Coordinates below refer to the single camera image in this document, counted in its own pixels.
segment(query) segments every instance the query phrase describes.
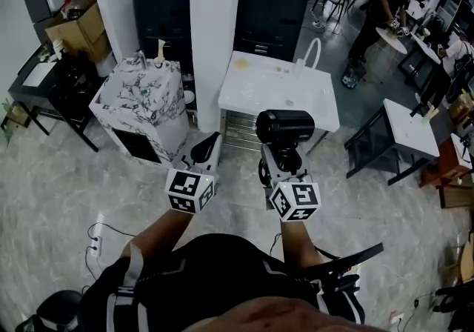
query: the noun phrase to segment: person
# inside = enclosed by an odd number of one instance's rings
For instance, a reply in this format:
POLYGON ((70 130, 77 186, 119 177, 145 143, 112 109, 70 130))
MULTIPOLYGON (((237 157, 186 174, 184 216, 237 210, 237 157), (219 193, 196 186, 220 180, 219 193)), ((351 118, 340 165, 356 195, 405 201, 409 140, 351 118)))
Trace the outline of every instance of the person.
POLYGON ((364 26, 350 49, 349 59, 353 62, 359 59, 364 62, 367 48, 375 44, 380 38, 375 28, 391 25, 397 12, 400 16, 401 26, 406 27, 407 15, 405 10, 409 5, 410 0, 370 0, 364 26))
POLYGON ((432 106, 434 109, 439 107, 450 88, 451 80, 455 77, 455 62, 467 54, 474 57, 474 48, 468 42, 467 36, 464 33, 459 36, 458 41, 454 42, 446 50, 438 50, 438 55, 442 59, 441 64, 428 84, 427 89, 421 95, 422 104, 427 104, 434 95, 432 106))
POLYGON ((281 223, 281 262, 227 234, 173 250, 192 218, 169 210, 133 237, 84 294, 83 331, 379 331, 361 325, 364 310, 353 293, 323 293, 307 274, 323 260, 303 222, 281 223))

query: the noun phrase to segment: black pants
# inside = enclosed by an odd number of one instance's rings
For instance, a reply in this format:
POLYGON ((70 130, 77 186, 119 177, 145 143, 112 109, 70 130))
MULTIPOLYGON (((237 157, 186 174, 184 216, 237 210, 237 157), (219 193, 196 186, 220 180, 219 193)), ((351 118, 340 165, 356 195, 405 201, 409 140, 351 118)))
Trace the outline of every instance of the black pants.
POLYGON ((451 78, 447 75, 442 64, 436 69, 435 75, 431 78, 431 82, 428 84, 427 89, 421 95, 421 102, 423 104, 428 103, 431 97, 434 95, 433 107, 438 108, 443 100, 444 95, 450 89, 451 78))
POLYGON ((349 58, 357 59, 358 57, 364 57, 367 48, 378 41, 380 35, 377 33, 377 30, 375 30, 376 27, 377 25, 372 21, 369 15, 367 15, 365 17, 364 26, 350 49, 349 58))

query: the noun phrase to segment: marble floor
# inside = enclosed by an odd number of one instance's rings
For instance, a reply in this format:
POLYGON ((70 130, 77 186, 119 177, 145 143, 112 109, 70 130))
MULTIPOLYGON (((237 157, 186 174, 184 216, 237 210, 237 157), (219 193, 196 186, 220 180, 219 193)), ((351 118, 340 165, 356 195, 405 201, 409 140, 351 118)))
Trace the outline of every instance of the marble floor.
MULTIPOLYGON (((343 143, 352 132, 340 129, 310 154, 323 207, 307 228, 316 245, 340 256, 384 243, 385 252, 360 267, 358 297, 367 321, 388 329, 391 313, 404 312, 406 321, 414 298, 439 287, 445 249, 467 238, 470 217, 464 209, 441 210, 436 191, 419 189, 413 176, 392 187, 384 173, 368 169, 346 180, 343 143)), ((85 133, 98 153, 56 122, 50 136, 34 124, 17 128, 0 156, 0 323, 6 331, 51 293, 80 291, 93 282, 84 250, 98 213, 116 228, 138 233, 168 209, 164 172, 126 160, 98 123, 85 133)), ((264 207, 258 160, 257 152, 224 147, 218 195, 180 245, 221 232, 269 251, 279 224, 264 207)), ((103 237, 102 255, 88 258, 96 275, 127 241, 106 228, 103 237)), ((282 257, 280 243, 273 252, 282 257)), ((446 330, 449 316, 430 313, 428 298, 422 300, 407 331, 446 330)))

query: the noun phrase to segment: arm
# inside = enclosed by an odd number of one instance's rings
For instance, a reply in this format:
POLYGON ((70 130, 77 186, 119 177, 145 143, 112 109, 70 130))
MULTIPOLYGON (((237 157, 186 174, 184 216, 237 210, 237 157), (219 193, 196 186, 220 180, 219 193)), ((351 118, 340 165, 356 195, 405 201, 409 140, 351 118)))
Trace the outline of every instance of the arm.
POLYGON ((305 269, 323 263, 303 222, 280 222, 283 256, 287 265, 305 269))
POLYGON ((388 5, 388 1, 389 0, 380 0, 380 2, 382 3, 382 8, 384 8, 385 13, 387 14, 389 24, 393 21, 393 14, 388 5))
POLYGON ((406 27, 407 26, 407 11, 404 8, 401 8, 398 14, 400 15, 401 26, 406 27))
POLYGON ((454 44, 449 46, 446 50, 441 49, 438 52, 438 55, 440 56, 440 58, 444 58, 446 56, 451 58, 455 54, 459 54, 463 50, 463 46, 464 46, 464 43, 461 40, 456 41, 454 44))
POLYGON ((125 245, 121 257, 130 257, 130 243, 140 249, 144 261, 152 256, 169 253, 189 225, 193 215, 168 210, 162 217, 125 245))

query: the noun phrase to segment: power strip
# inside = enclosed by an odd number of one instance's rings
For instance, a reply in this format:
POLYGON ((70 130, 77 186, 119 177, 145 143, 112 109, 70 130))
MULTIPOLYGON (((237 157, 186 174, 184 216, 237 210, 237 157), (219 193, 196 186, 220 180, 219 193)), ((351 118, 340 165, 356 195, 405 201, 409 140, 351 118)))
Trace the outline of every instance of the power strip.
MULTIPOLYGON (((97 220, 96 223, 102 223, 104 222, 104 214, 100 213, 97 215, 97 220)), ((99 257, 102 253, 102 228, 104 226, 102 224, 96 224, 94 225, 94 228, 92 229, 92 233, 90 234, 92 237, 97 238, 97 241, 95 239, 92 239, 90 241, 90 246, 95 248, 95 249, 90 249, 90 255, 92 257, 99 257)))

